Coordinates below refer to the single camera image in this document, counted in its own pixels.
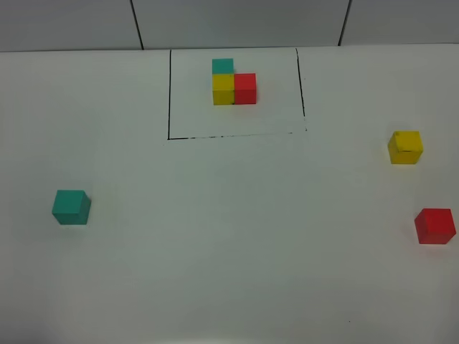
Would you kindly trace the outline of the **template red block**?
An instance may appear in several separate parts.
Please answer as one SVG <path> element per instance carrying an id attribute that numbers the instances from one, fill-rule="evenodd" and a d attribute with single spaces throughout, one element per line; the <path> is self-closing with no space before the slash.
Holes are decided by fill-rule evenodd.
<path id="1" fill-rule="evenodd" d="M 235 104 L 252 105 L 257 102 L 257 80 L 255 73 L 237 73 L 235 81 Z"/>

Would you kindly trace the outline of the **template yellow block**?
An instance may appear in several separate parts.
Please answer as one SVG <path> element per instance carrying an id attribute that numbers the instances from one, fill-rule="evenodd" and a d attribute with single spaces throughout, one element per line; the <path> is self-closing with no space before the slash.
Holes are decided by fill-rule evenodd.
<path id="1" fill-rule="evenodd" d="M 212 98 L 214 105 L 234 105 L 235 103 L 235 75 L 212 75 Z"/>

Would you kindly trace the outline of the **template teal block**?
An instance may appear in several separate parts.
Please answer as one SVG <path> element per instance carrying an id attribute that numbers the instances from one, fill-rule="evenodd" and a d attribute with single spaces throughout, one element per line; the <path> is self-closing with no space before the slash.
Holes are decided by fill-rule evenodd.
<path id="1" fill-rule="evenodd" d="M 222 58 L 212 60 L 212 74 L 225 75 L 234 74 L 234 60 L 232 58 Z"/>

